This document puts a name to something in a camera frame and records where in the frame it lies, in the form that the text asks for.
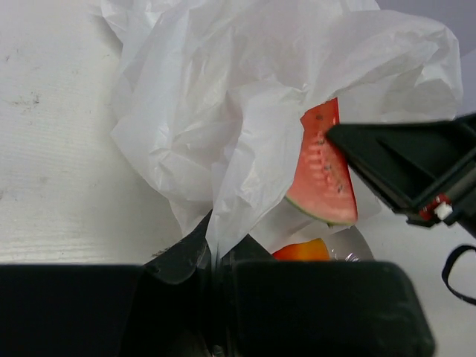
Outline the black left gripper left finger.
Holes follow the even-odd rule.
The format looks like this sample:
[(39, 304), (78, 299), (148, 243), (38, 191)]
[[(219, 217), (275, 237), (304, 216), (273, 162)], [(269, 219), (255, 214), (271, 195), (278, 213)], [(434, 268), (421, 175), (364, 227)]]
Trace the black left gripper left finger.
[(148, 263), (4, 264), (3, 356), (209, 356), (204, 218)]

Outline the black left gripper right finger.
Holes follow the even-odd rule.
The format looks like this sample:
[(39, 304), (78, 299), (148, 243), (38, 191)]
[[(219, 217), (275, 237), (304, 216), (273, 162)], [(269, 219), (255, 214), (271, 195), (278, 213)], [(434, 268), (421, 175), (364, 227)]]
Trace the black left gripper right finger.
[(217, 264), (217, 340), (230, 356), (432, 356), (408, 276), (389, 262), (279, 261), (246, 237)]

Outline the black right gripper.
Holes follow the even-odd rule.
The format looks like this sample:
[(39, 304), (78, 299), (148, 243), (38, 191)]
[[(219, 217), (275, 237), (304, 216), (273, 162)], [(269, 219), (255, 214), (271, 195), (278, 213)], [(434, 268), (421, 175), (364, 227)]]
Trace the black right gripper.
[(327, 138), (407, 223), (475, 235), (475, 114), (407, 124), (338, 124)]

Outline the red orange fake mango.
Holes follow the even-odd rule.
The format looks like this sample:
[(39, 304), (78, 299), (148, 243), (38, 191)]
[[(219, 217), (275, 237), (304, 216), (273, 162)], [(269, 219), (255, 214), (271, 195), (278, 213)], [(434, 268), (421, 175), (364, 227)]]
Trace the red orange fake mango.
[(284, 261), (329, 261), (330, 255), (322, 239), (287, 245), (272, 256)]

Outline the fake watermelon slice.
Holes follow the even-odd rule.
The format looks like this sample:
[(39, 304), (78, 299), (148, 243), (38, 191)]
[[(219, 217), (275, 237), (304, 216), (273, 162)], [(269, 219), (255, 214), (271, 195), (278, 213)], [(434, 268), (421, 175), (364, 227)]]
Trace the fake watermelon slice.
[(358, 211), (347, 161), (326, 137), (338, 123), (336, 98), (308, 110), (301, 118), (303, 140), (286, 199), (308, 216), (330, 225), (353, 225)]

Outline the white plastic bag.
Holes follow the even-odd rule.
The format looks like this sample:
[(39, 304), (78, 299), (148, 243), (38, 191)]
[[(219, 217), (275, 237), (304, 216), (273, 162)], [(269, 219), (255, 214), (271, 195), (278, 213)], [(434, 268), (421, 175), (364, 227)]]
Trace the white plastic bag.
[(457, 37), (375, 1), (102, 1), (122, 43), (112, 137), (166, 197), (181, 232), (204, 216), (219, 254), (246, 234), (268, 251), (329, 229), (284, 199), (305, 111), (344, 122), (453, 118)]

